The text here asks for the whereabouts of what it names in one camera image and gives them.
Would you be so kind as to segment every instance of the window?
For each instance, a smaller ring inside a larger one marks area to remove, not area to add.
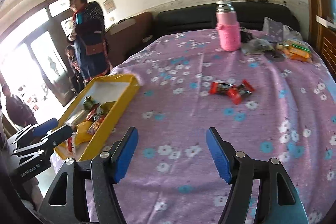
[[[49,20],[45,8],[27,18],[16,27],[0,44],[0,62],[11,52],[25,37]]]
[[[70,9],[70,0],[57,0],[49,5],[50,14],[52,17]]]

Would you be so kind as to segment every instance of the dark clothing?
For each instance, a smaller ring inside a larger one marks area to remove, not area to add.
[[[99,4],[89,2],[82,12],[83,23],[75,26],[76,39],[73,42],[75,54],[81,74],[86,83],[96,76],[106,75],[110,66],[107,62],[106,45],[104,42],[104,15]],[[88,55],[86,45],[104,43],[105,51]]]
[[[36,124],[33,111],[27,106],[19,96],[6,96],[6,110],[9,118],[14,124],[24,127],[26,125]]]

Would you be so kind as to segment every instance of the bed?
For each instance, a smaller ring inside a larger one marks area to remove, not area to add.
[[[127,175],[115,186],[127,223],[218,222],[230,186],[207,148],[209,127],[254,159],[278,158],[310,223],[318,223],[334,203],[336,85],[317,54],[309,64],[225,52],[217,31],[207,29],[161,37],[112,73],[132,73],[142,86],[105,147],[129,126],[138,129]],[[209,94],[212,81],[243,79],[256,91],[240,105]],[[90,218],[97,221],[86,186]],[[246,223],[253,222],[257,193],[256,181]]]

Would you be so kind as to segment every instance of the person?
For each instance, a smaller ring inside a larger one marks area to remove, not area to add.
[[[73,44],[78,66],[87,84],[94,77],[110,73],[104,38],[104,15],[95,1],[88,3],[87,0],[70,0],[70,7],[74,12],[74,28],[68,41]],[[81,23],[76,24],[76,17],[81,18]]]
[[[77,58],[75,56],[75,49],[73,46],[68,45],[65,49],[65,53],[73,71],[73,76],[69,77],[69,80],[74,87],[76,94],[78,95],[84,88],[84,79],[81,75],[81,69],[78,66]]]
[[[6,96],[6,110],[14,124],[21,127],[37,124],[32,109],[19,96],[13,95],[8,85],[2,85],[2,93]]]

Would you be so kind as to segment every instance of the yellow tray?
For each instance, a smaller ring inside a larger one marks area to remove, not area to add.
[[[138,81],[133,75],[109,75],[94,78],[64,112],[58,121],[57,128],[63,126],[72,115],[84,109],[83,102],[86,96],[92,96],[100,104],[112,101],[115,101],[115,104],[93,135],[91,141],[76,147],[75,155],[71,155],[66,150],[65,143],[55,147],[56,153],[64,160],[69,157],[74,157],[77,160],[93,159],[103,148],[105,141],[138,89]]]

